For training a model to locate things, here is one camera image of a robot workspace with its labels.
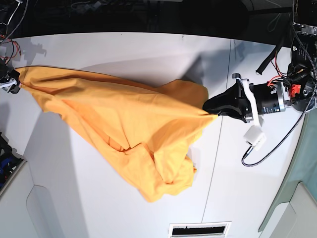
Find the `teal surface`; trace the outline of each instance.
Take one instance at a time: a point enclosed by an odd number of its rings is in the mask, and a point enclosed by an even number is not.
[[[317,109],[305,116],[293,159],[259,232],[264,230],[274,209],[279,204],[290,202],[297,184],[300,182],[305,184],[317,200]]]

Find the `white table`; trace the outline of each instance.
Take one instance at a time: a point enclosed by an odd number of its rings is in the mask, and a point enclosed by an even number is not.
[[[203,83],[210,97],[233,85],[234,72],[256,84],[276,75],[271,65],[263,76],[255,75],[273,46],[229,39],[89,33],[17,41],[23,55],[13,60],[15,67],[83,69],[154,86],[186,75]],[[289,49],[282,49],[278,59],[286,71]],[[224,221],[232,221],[230,238],[259,237],[257,230],[285,176],[300,133],[299,126],[267,161],[245,168],[240,160],[248,145],[242,136],[250,125],[219,117],[189,149],[198,168],[193,186],[178,196],[165,195],[147,203],[58,115],[41,113],[27,92],[0,92],[0,109],[1,105],[9,113],[0,116],[0,126],[28,160],[34,184],[50,191],[66,238],[163,238],[170,223]],[[298,117],[293,109],[265,116],[268,140],[248,161],[269,152]]]

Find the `white tabletop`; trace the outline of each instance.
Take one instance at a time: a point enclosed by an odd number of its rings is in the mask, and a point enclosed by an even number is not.
[[[263,76],[255,75],[273,46],[229,39],[89,33],[17,41],[23,55],[13,60],[15,67],[83,69],[154,86],[186,75],[203,83],[210,97],[234,83],[234,72],[256,84],[276,75],[271,65]],[[289,61],[289,49],[282,49],[281,70],[286,70]],[[170,223],[224,221],[232,221],[228,237],[259,237],[257,230],[285,176],[300,133],[299,126],[267,161],[245,168],[240,160],[248,145],[242,137],[250,125],[219,117],[189,149],[198,168],[193,187],[147,203],[58,115],[42,114],[27,92],[9,96],[1,92],[1,107],[9,113],[0,116],[0,126],[11,145],[29,161],[34,184],[50,191],[66,238],[161,238],[167,237]],[[248,160],[256,161],[269,152],[298,116],[293,109],[265,116],[268,140]]]

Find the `floor vent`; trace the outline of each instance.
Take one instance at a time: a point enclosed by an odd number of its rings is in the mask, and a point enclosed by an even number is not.
[[[168,238],[224,238],[231,222],[170,224]]]

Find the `orange cloth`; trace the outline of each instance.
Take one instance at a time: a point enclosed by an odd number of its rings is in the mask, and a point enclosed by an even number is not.
[[[188,147],[217,118],[201,109],[205,87],[175,80],[153,88],[53,67],[18,71],[22,88],[43,111],[60,114],[148,202],[192,185],[196,169]]]

